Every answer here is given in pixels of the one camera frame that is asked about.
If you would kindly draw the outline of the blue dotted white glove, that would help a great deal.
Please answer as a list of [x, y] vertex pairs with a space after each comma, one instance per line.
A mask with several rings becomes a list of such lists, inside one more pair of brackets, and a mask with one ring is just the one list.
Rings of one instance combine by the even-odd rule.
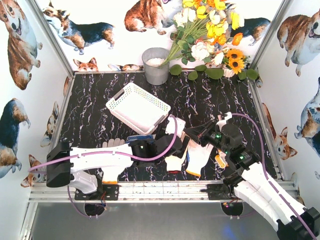
[[152, 134], [147, 134], [147, 135], [131, 135], [128, 136], [125, 143], [128, 144], [129, 142], [133, 141], [150, 141], [154, 142], [154, 136]]

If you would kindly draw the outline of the cream knit glove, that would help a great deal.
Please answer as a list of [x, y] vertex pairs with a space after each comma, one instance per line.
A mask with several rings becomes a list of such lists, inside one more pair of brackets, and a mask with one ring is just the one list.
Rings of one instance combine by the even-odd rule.
[[168, 156], [165, 158], [166, 171], [168, 173], [176, 174], [180, 173], [182, 170], [182, 165], [186, 161], [186, 155], [183, 155], [181, 158], [178, 156]]

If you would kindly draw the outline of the yellow dotted white glove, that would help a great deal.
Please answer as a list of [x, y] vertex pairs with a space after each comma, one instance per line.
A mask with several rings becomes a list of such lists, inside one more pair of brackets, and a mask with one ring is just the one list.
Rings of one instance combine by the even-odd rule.
[[[116, 138], [109, 139], [103, 142], [103, 148], [117, 147], [125, 144], [124, 139]], [[102, 183], [107, 185], [116, 185], [118, 183], [118, 176], [124, 171], [125, 167], [117, 163], [115, 156], [108, 156], [106, 158], [107, 167], [103, 167]]]

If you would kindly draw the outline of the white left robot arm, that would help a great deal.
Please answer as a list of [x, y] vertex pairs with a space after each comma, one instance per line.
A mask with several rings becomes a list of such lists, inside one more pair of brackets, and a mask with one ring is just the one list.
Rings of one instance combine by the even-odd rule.
[[48, 155], [46, 185], [49, 188], [72, 186], [84, 194], [101, 189], [101, 183], [114, 184], [130, 167], [159, 165], [174, 156], [183, 159], [188, 140], [181, 140], [186, 122], [172, 115], [161, 137], [133, 136], [124, 143], [112, 141], [105, 148], [71, 147], [60, 142]]

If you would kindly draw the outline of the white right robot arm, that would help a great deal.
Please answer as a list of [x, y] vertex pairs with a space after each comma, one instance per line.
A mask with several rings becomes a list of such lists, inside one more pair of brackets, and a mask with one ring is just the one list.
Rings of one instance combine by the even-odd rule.
[[265, 160], [247, 149], [239, 128], [228, 123], [233, 116], [227, 112], [219, 121], [184, 131], [202, 147], [211, 144], [219, 151], [216, 161], [231, 170], [223, 179], [225, 188], [267, 220], [280, 240], [315, 240], [320, 234], [320, 213], [298, 202], [267, 173]]

